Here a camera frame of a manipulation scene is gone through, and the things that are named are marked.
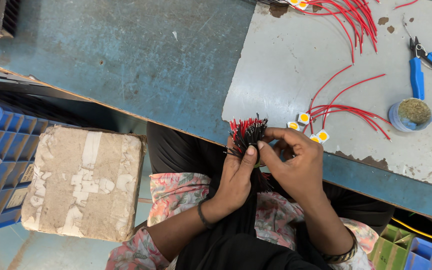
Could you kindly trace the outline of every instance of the wire stripper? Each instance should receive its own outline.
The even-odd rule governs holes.
[[[429,64],[426,66],[432,69],[432,52],[427,53],[416,36],[409,40],[409,48],[413,53],[413,59],[409,60],[413,97],[424,100],[424,73],[421,71],[421,58]]]

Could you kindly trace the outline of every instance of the bangle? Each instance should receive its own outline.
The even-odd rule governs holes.
[[[198,215],[199,215],[199,218],[200,218],[201,221],[202,221],[202,224],[204,224],[208,230],[211,230],[211,229],[213,229],[213,228],[215,227],[215,224],[214,224],[214,223],[209,223],[209,222],[206,220],[206,218],[203,216],[203,213],[201,212],[201,205],[202,205],[204,202],[206,202],[207,200],[208,200],[208,198],[206,198],[206,199],[204,199],[204,200],[201,200],[201,201],[198,203]]]
[[[349,232],[351,237],[353,238],[353,246],[351,247],[351,249],[348,252],[346,252],[343,255],[321,254],[322,258],[324,259],[324,261],[326,263],[328,263],[328,264],[342,263],[342,262],[348,261],[349,259],[351,259],[356,254],[356,251],[358,250],[358,240],[356,239],[356,236],[354,235],[352,230],[350,230],[346,226],[345,226],[345,228]]]

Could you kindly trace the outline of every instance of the finger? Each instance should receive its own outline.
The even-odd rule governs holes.
[[[230,176],[229,178],[231,179],[231,177],[237,172],[241,161],[239,157],[230,154],[232,153],[230,149],[236,149],[236,145],[233,143],[233,137],[227,137],[226,145],[229,149],[226,150],[227,154],[223,164],[223,175]]]
[[[274,144],[273,150],[276,153],[276,155],[281,156],[281,152],[289,147],[290,146],[288,145],[287,142],[285,142],[284,140],[279,140]]]
[[[293,148],[296,155],[300,154],[302,147],[306,147],[311,143],[311,139],[306,137],[306,135],[292,128],[268,127],[264,135],[274,137],[276,140],[284,140]]]
[[[257,159],[258,159],[258,155],[257,155],[256,148],[252,145],[249,145],[248,150],[246,150],[246,153],[244,154],[243,159],[241,160],[239,169],[235,174],[237,175],[237,178],[249,180],[249,176],[251,175],[251,172],[255,168]]]
[[[275,138],[273,136],[263,136],[262,139],[261,139],[261,141],[269,144],[270,142],[274,141],[274,139]]]
[[[289,161],[290,159],[292,159],[294,156],[294,151],[292,148],[286,148],[283,151],[283,157],[285,161]]]
[[[270,171],[275,172],[283,166],[283,162],[269,144],[258,141],[258,148],[260,159],[264,161]]]

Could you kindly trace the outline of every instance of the floral clothing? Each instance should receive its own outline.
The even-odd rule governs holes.
[[[148,226],[196,206],[208,194],[211,179],[199,173],[158,173],[150,175],[153,207],[149,212]],[[297,203],[290,203],[276,192],[258,193],[256,221],[254,228],[258,238],[268,242],[296,249],[295,229],[292,222],[304,220],[303,209]],[[356,255],[339,264],[330,264],[335,270],[369,270],[373,264],[366,254],[370,253],[378,234],[368,225],[341,218],[341,221],[356,236]],[[149,270],[172,268],[170,262],[159,252],[145,228],[141,228],[122,246],[109,254],[106,270]]]

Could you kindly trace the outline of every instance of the printed label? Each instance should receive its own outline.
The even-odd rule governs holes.
[[[29,164],[28,168],[26,169],[24,175],[21,178],[21,183],[33,181],[33,173],[35,171],[34,167],[35,167],[34,163]]]
[[[9,200],[8,206],[6,206],[6,209],[19,206],[25,199],[26,193],[28,192],[28,188],[21,188],[16,189],[14,193],[12,194],[11,200]]]

